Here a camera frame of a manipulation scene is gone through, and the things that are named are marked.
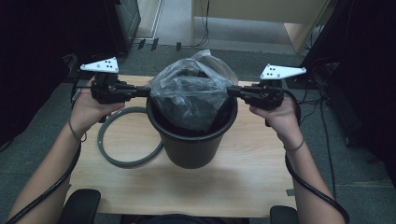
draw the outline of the wood grain surface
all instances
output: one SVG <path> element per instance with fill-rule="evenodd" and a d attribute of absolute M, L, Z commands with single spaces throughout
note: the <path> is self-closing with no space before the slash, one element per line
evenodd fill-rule
<path fill-rule="evenodd" d="M 144 85 L 151 77 L 120 76 L 129 84 Z M 127 106 L 145 106 L 146 98 Z M 71 189 L 98 189 L 98 213 L 187 214 L 205 217 L 269 217 L 273 205 L 295 207 L 284 149 L 264 120 L 251 114 L 238 99 L 233 127 L 224 134 L 218 152 L 208 165 L 183 169 L 163 150 L 153 161 L 134 169 L 110 164 L 99 152 L 96 137 L 100 123 L 88 132 L 81 156 L 71 176 Z M 146 157 L 160 142 L 146 114 L 127 114 L 107 129 L 104 145 L 116 160 Z"/>

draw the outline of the hand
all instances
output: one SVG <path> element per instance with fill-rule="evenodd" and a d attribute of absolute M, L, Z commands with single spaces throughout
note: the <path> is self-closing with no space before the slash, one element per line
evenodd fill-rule
<path fill-rule="evenodd" d="M 124 107 L 125 103 L 101 105 L 92 98 L 90 89 L 82 89 L 74 104 L 70 122 L 75 133 L 82 136 L 103 116 L 110 116 L 112 112 Z"/>
<path fill-rule="evenodd" d="M 294 102 L 290 98 L 284 98 L 282 105 L 271 111 L 255 106 L 251 106 L 249 110 L 253 114 L 265 118 L 286 147 L 293 148 L 301 144 L 303 135 L 295 116 Z"/>

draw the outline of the clear plastic bag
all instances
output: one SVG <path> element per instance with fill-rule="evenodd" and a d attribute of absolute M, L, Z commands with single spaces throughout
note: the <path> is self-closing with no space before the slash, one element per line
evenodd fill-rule
<path fill-rule="evenodd" d="M 198 62 L 202 59 L 209 65 Z M 207 132 L 228 98 L 227 87 L 237 82 L 231 68 L 206 49 L 170 64 L 148 85 L 154 104 L 172 124 Z"/>

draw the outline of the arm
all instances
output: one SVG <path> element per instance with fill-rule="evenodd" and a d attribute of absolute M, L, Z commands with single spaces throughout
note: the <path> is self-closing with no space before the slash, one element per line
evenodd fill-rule
<path fill-rule="evenodd" d="M 297 148 L 303 142 L 304 137 L 294 115 L 292 100 L 285 98 L 282 106 L 273 111 L 265 111 L 254 106 L 250 107 L 250 111 L 268 120 L 286 149 Z M 332 198 L 306 143 L 296 151 L 287 151 L 286 155 L 292 169 L 300 178 Z M 342 215 L 335 208 L 294 179 L 293 186 L 300 223 L 345 223 Z"/>
<path fill-rule="evenodd" d="M 71 126 L 81 138 L 102 116 L 124 107 L 124 104 L 99 105 L 91 91 L 82 90 L 70 117 Z M 80 143 L 66 123 L 46 158 L 41 162 L 13 204 L 8 218 L 22 210 L 52 186 L 66 171 Z M 47 199 L 35 207 L 18 223 L 56 223 L 62 213 L 70 176 Z"/>

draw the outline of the trash can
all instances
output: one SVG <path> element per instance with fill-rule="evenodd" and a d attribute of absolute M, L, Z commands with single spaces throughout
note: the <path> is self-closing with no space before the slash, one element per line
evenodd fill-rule
<path fill-rule="evenodd" d="M 222 136 L 231 128 L 238 112 L 235 97 L 229 97 L 219 110 L 208 132 L 198 133 L 173 125 L 150 97 L 147 99 L 148 119 L 160 133 L 169 159 L 182 168 L 196 169 L 210 163 L 219 148 Z"/>

